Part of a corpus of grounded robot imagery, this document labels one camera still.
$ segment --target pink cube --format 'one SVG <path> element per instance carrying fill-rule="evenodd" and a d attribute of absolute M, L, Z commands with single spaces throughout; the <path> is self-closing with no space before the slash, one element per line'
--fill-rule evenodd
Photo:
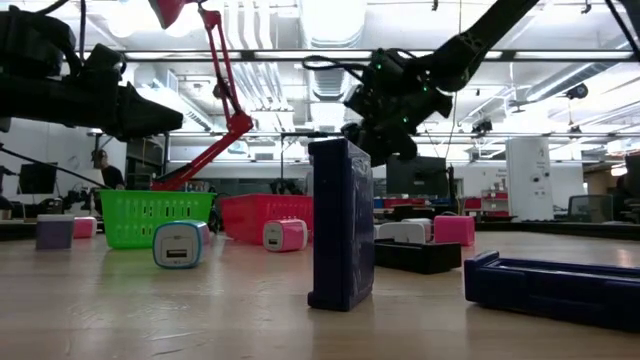
<path fill-rule="evenodd" d="M 436 244 L 473 246 L 476 242 L 476 224 L 472 216 L 436 216 L 433 227 Z"/>
<path fill-rule="evenodd" d="M 264 224 L 262 244 L 273 252 L 302 250 L 307 246 L 307 223 L 304 220 L 271 220 Z"/>
<path fill-rule="evenodd" d="M 96 235 L 98 220 L 94 217 L 77 217 L 73 224 L 74 239 L 88 239 Z"/>

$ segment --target white pillar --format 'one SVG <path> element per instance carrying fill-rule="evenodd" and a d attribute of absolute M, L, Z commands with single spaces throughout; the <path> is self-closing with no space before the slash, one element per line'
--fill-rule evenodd
<path fill-rule="evenodd" d="M 548 138 L 515 138 L 506 146 L 511 215 L 518 221 L 552 220 Z"/>

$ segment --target white wall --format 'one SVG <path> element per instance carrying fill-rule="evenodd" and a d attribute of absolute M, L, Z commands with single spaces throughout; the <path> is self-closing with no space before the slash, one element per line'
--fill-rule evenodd
<path fill-rule="evenodd" d="M 0 142 L 16 153 L 44 162 L 57 162 L 58 166 L 71 171 L 82 171 L 92 167 L 91 151 L 95 139 L 87 136 L 86 128 L 67 128 L 62 125 L 48 124 L 23 119 L 13 119 L 9 133 L 0 133 Z M 121 171 L 125 170 L 126 144 L 112 140 L 105 149 L 109 152 L 110 161 Z M 0 164 L 11 171 L 20 172 L 23 160 L 0 153 Z M 79 183 L 71 175 L 58 171 L 57 176 L 60 193 L 65 196 L 67 191 Z M 5 176 L 3 181 L 3 195 L 11 200 L 32 203 L 31 195 L 17 195 L 18 178 Z M 39 202 L 47 195 L 36 195 Z"/>
<path fill-rule="evenodd" d="M 169 164 L 169 170 L 184 164 Z M 482 190 L 506 177 L 506 164 L 454 164 L 456 179 L 463 179 L 464 196 L 479 196 Z M 308 164 L 285 164 L 285 178 L 304 178 L 311 169 Z M 386 169 L 373 169 L 374 178 L 384 178 Z M 280 177 L 279 163 L 212 163 L 196 175 L 198 178 L 217 179 L 275 179 Z M 551 184 L 554 205 L 567 207 L 569 197 L 584 194 L 582 166 L 579 164 L 552 164 Z"/>

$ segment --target ceiling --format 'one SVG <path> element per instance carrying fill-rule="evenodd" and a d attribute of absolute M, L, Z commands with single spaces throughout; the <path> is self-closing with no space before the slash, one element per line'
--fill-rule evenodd
<path fill-rule="evenodd" d="M 438 48 L 448 38 L 468 28 L 495 2 L 440 0 L 438 9 L 433 11 L 432 1 L 313 1 L 218 0 L 205 3 L 205 8 L 223 11 L 227 42 L 233 50 L 270 47 L 279 51 L 327 50 L 340 46 L 427 51 Z M 503 133 L 566 132 L 570 121 L 581 124 L 585 133 L 609 133 L 619 129 L 640 132 L 640 128 L 633 127 L 637 122 L 640 124 L 640 111 L 637 110 L 640 107 L 634 107 L 634 103 L 640 101 L 640 95 L 637 95 L 640 94 L 638 64 L 617 63 L 615 59 L 619 56 L 615 52 L 605 54 L 606 51 L 626 49 L 624 37 L 604 2 L 589 2 L 591 11 L 582 14 L 584 0 L 541 0 L 495 49 L 547 52 L 530 52 L 529 59 L 537 61 L 494 59 L 483 63 L 466 89 L 457 93 L 453 115 L 449 119 L 434 115 L 419 130 L 447 134 L 454 129 L 468 133 L 474 122 L 491 119 L 494 131 Z M 0 1 L 0 9 L 13 4 L 23 10 L 36 10 L 49 3 Z M 87 0 L 87 4 L 87 49 L 103 43 L 125 52 L 135 52 L 138 59 L 145 58 L 145 62 L 131 63 L 126 74 L 137 86 L 149 84 L 154 78 L 167 85 L 166 74 L 171 71 L 179 80 L 176 90 L 186 99 L 188 107 L 210 122 L 214 130 L 224 129 L 221 102 L 212 95 L 215 77 L 210 58 L 200 53 L 191 58 L 185 55 L 182 59 L 172 60 L 176 59 L 177 51 L 206 51 L 208 48 L 195 5 L 187 5 L 177 24 L 164 31 L 146 0 Z M 77 31 L 78 9 L 79 2 L 71 1 L 53 15 Z M 613 54 L 614 60 L 603 64 L 588 62 L 589 57 L 601 54 Z M 562 61 L 550 62 L 549 57 Z M 323 81 L 322 86 L 327 86 L 329 80 L 312 76 L 299 63 L 276 59 L 271 63 L 235 64 L 236 82 L 241 82 L 244 76 L 244 83 L 238 84 L 241 104 L 257 119 L 255 131 L 337 131 L 345 122 L 358 119 L 353 112 L 345 111 L 339 101 L 321 101 L 323 98 L 316 96 L 325 91 L 320 88 L 320 81 Z M 572 74 L 581 77 L 576 80 Z M 589 95 L 569 102 L 561 97 L 562 92 L 556 91 L 561 85 L 554 86 L 563 80 L 573 81 L 573 85 L 584 82 Z M 353 80 L 343 76 L 332 89 L 345 92 L 352 84 L 355 84 Z M 532 97 L 540 94 L 544 95 L 541 99 Z M 531 99 L 540 101 L 522 106 L 525 111 L 521 113 L 514 113 L 516 108 L 509 105 L 510 101 Z M 197 132 L 203 128 L 187 121 L 183 131 Z M 499 138 L 491 145 L 500 145 L 505 138 Z M 580 146 L 592 149 L 607 141 L 589 140 L 581 142 Z"/>

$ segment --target desk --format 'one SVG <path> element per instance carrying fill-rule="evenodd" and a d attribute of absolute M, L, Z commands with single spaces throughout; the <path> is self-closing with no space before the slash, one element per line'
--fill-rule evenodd
<path fill-rule="evenodd" d="M 482 309 L 462 273 L 376 268 L 350 313 L 311 310 L 311 250 L 217 242 L 201 267 L 162 270 L 149 251 L 70 252 L 0 243 L 0 352 L 7 359 L 637 359 L 640 335 Z M 640 265 L 640 243 L 478 233 L 506 257 Z"/>

